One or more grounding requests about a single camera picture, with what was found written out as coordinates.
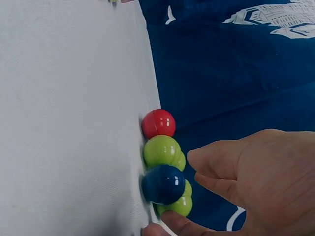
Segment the plastic ball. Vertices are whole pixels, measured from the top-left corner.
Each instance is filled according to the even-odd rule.
[[[183,171],[186,159],[178,142],[166,135],[157,135],[144,145],[143,158],[148,168],[167,164]]]
[[[173,210],[178,214],[186,217],[192,210],[192,187],[190,183],[185,180],[185,191],[183,195],[174,203],[169,205],[156,205],[156,210],[159,217],[162,216],[163,212],[167,210]]]
[[[163,109],[149,112],[142,121],[144,135],[150,139],[156,135],[172,137],[175,133],[176,124],[173,116]]]
[[[156,204],[176,202],[185,191],[185,178],[176,167],[156,166],[146,173],[141,181],[143,195]]]

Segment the red ball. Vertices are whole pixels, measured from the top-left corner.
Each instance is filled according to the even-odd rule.
[[[156,135],[167,135],[172,137],[176,129],[173,116],[163,109],[149,112],[143,118],[141,126],[143,133],[148,139]]]

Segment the blue cloth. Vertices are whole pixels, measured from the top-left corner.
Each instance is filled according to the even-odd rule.
[[[176,120],[174,138],[184,153],[266,128],[315,131],[314,23],[290,14],[296,10],[303,16],[303,4],[310,8],[312,3],[295,2],[140,1],[161,106]],[[282,13],[274,4],[284,7]],[[166,25],[169,8],[176,20]],[[273,18],[264,18],[264,11]],[[187,165],[184,174],[192,183],[194,204],[188,218],[226,230],[236,206],[199,186],[194,173]],[[244,220],[243,213],[233,230]]]

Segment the white surface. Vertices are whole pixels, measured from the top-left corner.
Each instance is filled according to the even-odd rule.
[[[139,3],[0,5],[0,235],[139,235],[139,118],[159,107]]]

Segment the ball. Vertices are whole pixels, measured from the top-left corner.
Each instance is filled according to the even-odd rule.
[[[185,191],[183,195],[174,203],[169,205],[156,205],[157,214],[159,217],[162,216],[163,212],[172,210],[178,214],[186,217],[192,210],[192,187],[190,183],[185,180]]]
[[[148,168],[167,164],[183,171],[186,165],[178,142],[166,135],[157,135],[148,140],[143,148],[143,158]]]
[[[172,204],[185,191],[183,173],[170,165],[156,166],[141,181],[143,196],[156,204]]]
[[[172,137],[176,124],[172,115],[163,109],[149,112],[142,120],[141,127],[144,135],[150,139],[156,135]]]

